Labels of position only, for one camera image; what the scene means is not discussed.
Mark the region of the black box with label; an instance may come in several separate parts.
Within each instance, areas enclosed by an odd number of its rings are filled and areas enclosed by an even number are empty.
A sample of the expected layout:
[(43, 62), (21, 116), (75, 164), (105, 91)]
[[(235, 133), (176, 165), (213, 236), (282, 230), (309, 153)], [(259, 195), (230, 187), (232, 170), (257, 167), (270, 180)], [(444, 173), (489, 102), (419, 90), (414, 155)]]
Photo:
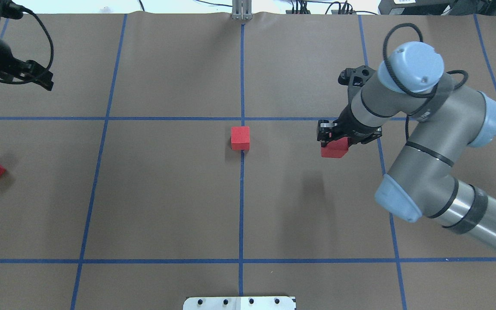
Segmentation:
[(451, 4), (450, 0), (381, 0), (380, 15), (438, 16)]

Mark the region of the aluminium frame post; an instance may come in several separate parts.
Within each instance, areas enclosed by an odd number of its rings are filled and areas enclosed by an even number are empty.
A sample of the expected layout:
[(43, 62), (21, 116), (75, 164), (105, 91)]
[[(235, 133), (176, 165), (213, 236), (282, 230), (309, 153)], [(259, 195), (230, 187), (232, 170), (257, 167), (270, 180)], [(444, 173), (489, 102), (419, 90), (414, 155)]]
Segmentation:
[(252, 20), (252, 0), (232, 0), (232, 20)]

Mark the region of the white pedestal column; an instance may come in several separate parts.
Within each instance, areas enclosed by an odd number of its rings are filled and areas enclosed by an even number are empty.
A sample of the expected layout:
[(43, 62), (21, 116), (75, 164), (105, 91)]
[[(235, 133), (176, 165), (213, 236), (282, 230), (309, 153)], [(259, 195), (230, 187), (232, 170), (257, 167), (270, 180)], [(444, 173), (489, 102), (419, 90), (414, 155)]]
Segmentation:
[(183, 310), (296, 310), (289, 296), (230, 296), (187, 298)]

